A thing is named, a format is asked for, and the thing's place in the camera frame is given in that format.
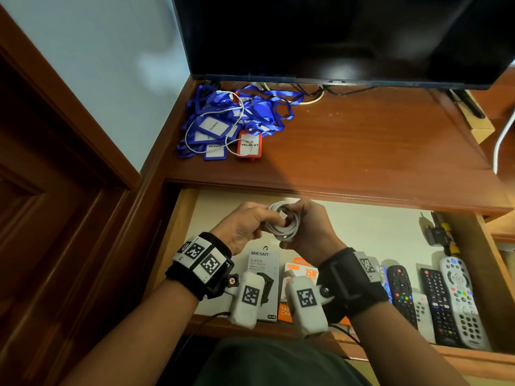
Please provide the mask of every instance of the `remote control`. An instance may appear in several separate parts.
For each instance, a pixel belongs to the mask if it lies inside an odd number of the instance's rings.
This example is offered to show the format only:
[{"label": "remote control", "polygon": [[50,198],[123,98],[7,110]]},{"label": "remote control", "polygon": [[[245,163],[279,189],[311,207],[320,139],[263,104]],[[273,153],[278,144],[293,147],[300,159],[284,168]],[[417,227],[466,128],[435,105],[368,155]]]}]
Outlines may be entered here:
[{"label": "remote control", "polygon": [[372,266],[374,269],[379,272],[379,276],[381,277],[381,285],[385,289],[386,293],[388,294],[388,298],[390,299],[390,303],[393,303],[391,300],[391,291],[390,291],[390,285],[388,284],[388,278],[386,277],[386,267],[382,264],[379,264],[377,259],[375,257],[368,257],[369,260],[372,263]]},{"label": "remote control", "polygon": [[436,343],[449,347],[461,347],[458,329],[451,310],[451,299],[443,283],[441,272],[421,268],[420,277],[429,301]]},{"label": "remote control", "polygon": [[387,276],[393,305],[415,329],[418,329],[408,272],[403,266],[390,266]]},{"label": "remote control", "polygon": [[463,260],[452,256],[440,260],[443,281],[451,295],[451,308],[461,342],[474,350],[490,350],[472,295],[470,275]]},{"label": "remote control", "polygon": [[420,294],[418,292],[414,292],[412,295],[415,312],[417,314],[419,332],[429,343],[436,344],[435,330],[433,328],[433,322],[431,321],[431,311],[429,310],[428,298],[424,294]]}]

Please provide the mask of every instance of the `forearm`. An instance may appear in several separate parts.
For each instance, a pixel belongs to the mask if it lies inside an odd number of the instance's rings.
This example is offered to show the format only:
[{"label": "forearm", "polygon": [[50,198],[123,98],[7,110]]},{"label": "forearm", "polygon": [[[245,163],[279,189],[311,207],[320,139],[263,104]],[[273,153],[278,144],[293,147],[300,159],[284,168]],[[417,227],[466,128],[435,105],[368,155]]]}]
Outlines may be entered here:
[{"label": "forearm", "polygon": [[65,378],[64,385],[154,385],[198,305],[166,279]]},{"label": "forearm", "polygon": [[468,385],[389,302],[373,305],[351,323],[382,386]]}]

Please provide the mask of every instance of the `coiled cable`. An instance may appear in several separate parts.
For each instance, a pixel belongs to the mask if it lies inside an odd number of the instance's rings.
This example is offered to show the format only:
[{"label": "coiled cable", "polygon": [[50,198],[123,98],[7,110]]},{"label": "coiled cable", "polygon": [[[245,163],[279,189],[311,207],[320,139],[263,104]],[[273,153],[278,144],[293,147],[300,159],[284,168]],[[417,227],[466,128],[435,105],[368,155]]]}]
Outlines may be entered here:
[{"label": "coiled cable", "polygon": [[269,210],[277,211],[278,213],[283,212],[285,214],[288,214],[288,216],[292,219],[291,223],[286,227],[275,226],[269,222],[265,223],[267,230],[270,233],[272,233],[275,236],[275,238],[279,241],[293,241],[295,234],[297,234],[297,231],[299,230],[300,214],[290,210],[288,205],[288,202],[281,201],[274,203],[272,206],[268,207]]}]

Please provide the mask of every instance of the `white remote control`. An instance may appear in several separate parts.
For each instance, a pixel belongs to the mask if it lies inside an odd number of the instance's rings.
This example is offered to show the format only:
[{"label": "white remote control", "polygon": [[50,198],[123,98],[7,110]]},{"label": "white remote control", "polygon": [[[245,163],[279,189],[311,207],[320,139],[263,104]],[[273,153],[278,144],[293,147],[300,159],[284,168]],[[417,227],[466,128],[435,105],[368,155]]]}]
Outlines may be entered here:
[{"label": "white remote control", "polygon": [[428,298],[424,294],[419,294],[418,292],[414,292],[412,297],[417,314],[417,325],[420,334],[429,343],[436,344],[435,330],[433,328],[433,321],[431,320],[431,311],[428,305]]},{"label": "white remote control", "polygon": [[451,297],[451,309],[461,342],[474,350],[491,350],[472,295],[467,267],[457,257],[440,260],[443,281]]}]

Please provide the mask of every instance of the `wrist strap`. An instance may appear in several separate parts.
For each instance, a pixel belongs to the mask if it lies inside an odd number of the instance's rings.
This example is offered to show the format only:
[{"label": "wrist strap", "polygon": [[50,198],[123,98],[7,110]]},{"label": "wrist strap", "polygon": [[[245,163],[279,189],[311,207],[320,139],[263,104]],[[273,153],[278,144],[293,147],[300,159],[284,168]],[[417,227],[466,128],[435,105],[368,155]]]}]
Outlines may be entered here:
[{"label": "wrist strap", "polygon": [[183,284],[198,300],[222,295],[234,267],[231,251],[214,234],[201,233],[188,239],[175,253],[166,277]]},{"label": "wrist strap", "polygon": [[351,318],[377,302],[388,300],[379,273],[364,252],[351,247],[336,252],[318,268],[317,284],[327,287],[334,299],[324,305],[330,323]]}]

